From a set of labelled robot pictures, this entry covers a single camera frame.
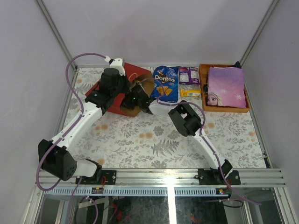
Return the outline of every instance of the yellow snack package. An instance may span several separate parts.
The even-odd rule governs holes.
[[[180,90],[181,97],[198,97],[201,94],[201,90]]]

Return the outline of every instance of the blue doritos bag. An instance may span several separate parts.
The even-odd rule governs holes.
[[[153,72],[154,79],[159,80],[155,81],[154,91],[151,94],[151,97],[157,98],[163,95],[160,100],[165,102],[176,103],[178,101],[178,67],[166,67],[159,66]]]

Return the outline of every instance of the cartoon character face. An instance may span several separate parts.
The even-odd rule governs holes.
[[[218,99],[214,95],[207,96],[207,104],[210,106],[217,106]]]

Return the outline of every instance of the floral pattern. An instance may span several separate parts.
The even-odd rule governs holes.
[[[75,90],[84,100],[85,93],[100,79],[103,68],[78,70]],[[179,86],[179,88],[199,86]],[[201,98],[185,97],[201,106]],[[65,125],[79,111],[72,96]],[[235,168],[264,168],[250,113],[205,112],[205,132],[219,153]],[[72,156],[88,158],[105,168],[208,168],[209,165],[192,140],[178,133],[168,117],[140,112],[126,117],[107,112],[79,141]]]

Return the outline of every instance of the pink pillow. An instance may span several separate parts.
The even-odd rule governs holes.
[[[246,108],[243,69],[210,67],[207,104]]]

